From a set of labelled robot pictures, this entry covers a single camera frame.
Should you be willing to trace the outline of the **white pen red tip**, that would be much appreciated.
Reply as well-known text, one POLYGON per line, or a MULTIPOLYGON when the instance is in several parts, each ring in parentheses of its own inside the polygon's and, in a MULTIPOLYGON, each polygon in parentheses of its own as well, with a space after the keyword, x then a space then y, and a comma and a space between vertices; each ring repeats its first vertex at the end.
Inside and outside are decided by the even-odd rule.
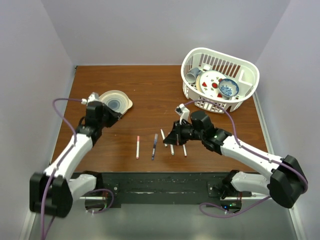
POLYGON ((182 149, 183 149, 184 157, 187 157, 188 154, 187 154, 187 149, 186 149, 186 145, 185 144, 182 145, 182 149))

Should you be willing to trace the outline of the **white pen pink end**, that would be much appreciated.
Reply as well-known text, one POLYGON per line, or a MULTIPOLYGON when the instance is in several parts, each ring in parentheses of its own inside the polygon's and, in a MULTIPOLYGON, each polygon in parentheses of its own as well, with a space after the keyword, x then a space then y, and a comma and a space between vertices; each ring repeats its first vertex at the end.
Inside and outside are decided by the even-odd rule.
POLYGON ((136 159, 138 160, 140 157, 140 136, 138 135, 136 138, 136 159))

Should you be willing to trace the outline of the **white pen green tip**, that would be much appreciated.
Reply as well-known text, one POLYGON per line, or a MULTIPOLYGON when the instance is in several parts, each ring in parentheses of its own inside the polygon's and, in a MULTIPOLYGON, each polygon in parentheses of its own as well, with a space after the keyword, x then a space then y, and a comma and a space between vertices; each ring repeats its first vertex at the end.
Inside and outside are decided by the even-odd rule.
POLYGON ((175 155, 174 146, 172 144, 170 144, 170 152, 172 156, 175 155))

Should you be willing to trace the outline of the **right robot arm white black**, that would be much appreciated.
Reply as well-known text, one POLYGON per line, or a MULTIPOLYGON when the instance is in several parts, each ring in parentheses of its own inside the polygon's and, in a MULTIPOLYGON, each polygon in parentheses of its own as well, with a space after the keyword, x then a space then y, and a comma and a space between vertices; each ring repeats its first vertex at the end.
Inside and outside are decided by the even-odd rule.
POLYGON ((235 159, 256 171, 255 174, 231 171, 222 185, 227 196, 233 197, 238 192, 260 193, 290 209, 307 191, 308 181, 295 157, 273 155, 238 140, 235 134, 215 127, 204 111, 193 112, 190 121, 184 119, 183 114, 180 116, 164 138, 165 144, 182 146, 187 141, 201 141, 207 150, 235 159))

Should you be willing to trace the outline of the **blue pen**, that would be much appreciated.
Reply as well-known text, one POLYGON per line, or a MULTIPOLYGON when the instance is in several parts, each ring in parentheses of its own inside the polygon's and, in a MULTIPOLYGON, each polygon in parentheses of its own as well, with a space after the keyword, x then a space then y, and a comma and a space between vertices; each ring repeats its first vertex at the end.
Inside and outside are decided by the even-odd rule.
POLYGON ((154 161, 154 159, 155 159, 157 142, 158 142, 158 134, 156 133, 154 135, 154 141, 153 141, 153 147, 152 147, 152 154, 151 154, 151 160, 152 161, 154 161))

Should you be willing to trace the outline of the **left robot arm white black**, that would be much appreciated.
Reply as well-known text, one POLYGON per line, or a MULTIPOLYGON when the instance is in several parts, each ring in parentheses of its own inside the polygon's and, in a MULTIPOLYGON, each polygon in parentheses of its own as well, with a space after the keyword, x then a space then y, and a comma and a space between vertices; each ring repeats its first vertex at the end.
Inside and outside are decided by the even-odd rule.
POLYGON ((99 196, 104 190, 100 173, 87 171, 76 179, 72 175, 102 136, 103 128, 112 127, 123 115, 99 100, 81 99, 80 103, 86 106, 85 115, 72 129, 70 142, 50 166, 29 180, 31 212, 65 218, 83 195, 99 196))

